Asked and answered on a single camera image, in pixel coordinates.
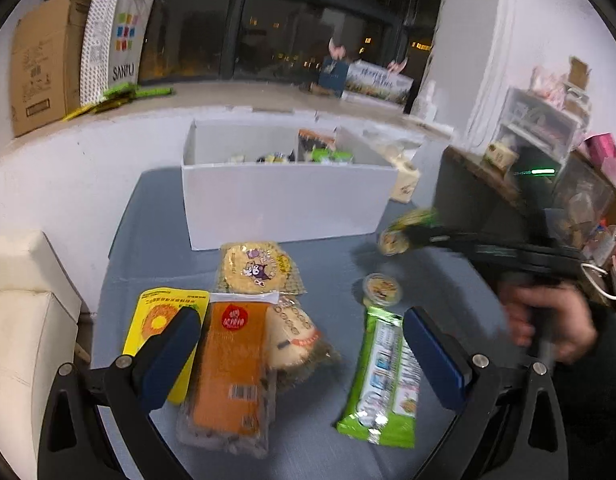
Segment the person's right hand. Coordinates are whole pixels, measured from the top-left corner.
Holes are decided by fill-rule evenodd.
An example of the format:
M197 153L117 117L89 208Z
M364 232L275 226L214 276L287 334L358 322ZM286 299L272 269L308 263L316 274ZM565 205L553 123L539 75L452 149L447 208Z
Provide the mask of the person's right hand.
M587 301L570 284L521 286L503 283L498 296L508 322L509 333L520 347L528 348L535 335L532 312L546 309L553 318L553 355L556 362L571 363L581 358L596 342Z

